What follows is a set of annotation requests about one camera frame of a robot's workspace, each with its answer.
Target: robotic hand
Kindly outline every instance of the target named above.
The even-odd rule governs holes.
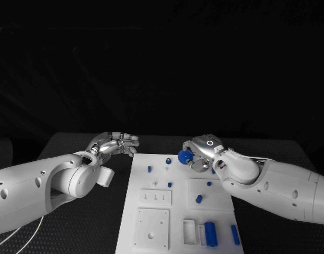
[[[139,138],[104,132],[85,151],[0,170],[0,234],[22,227],[62,204],[82,198],[95,183],[108,187],[114,172],[101,165],[111,155],[133,156]]]
[[[234,197],[290,220],[324,224],[324,176],[315,172],[235,153],[211,134],[188,140],[178,157],[196,172],[212,167]]]

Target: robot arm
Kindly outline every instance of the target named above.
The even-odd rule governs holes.
[[[212,135],[183,143],[179,161],[196,172],[212,167],[224,190],[259,208],[290,220],[324,224],[324,176],[315,172],[240,155]]]
[[[95,183],[108,187],[114,172],[101,165],[114,154],[133,156],[137,146],[136,136],[104,132],[85,151],[1,169],[0,234],[82,198]]]

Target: dark table surface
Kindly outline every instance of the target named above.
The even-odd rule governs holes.
[[[39,159],[84,150],[97,134],[56,133]],[[139,153],[176,155],[191,137],[139,135]],[[224,145],[250,156],[272,158],[309,170],[313,165],[295,141],[221,138]],[[127,155],[104,164],[114,169],[108,188],[95,185],[89,194],[63,204],[43,218],[42,226],[22,253],[114,253],[131,168]],[[295,222],[233,197],[244,253],[324,253],[324,225]],[[16,253],[29,240],[39,220],[22,227],[0,246],[0,253]],[[0,241],[10,232],[0,235]]]

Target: blue knob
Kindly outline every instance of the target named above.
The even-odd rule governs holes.
[[[202,196],[198,195],[196,200],[195,200],[198,204],[201,203],[201,200],[202,200]]]

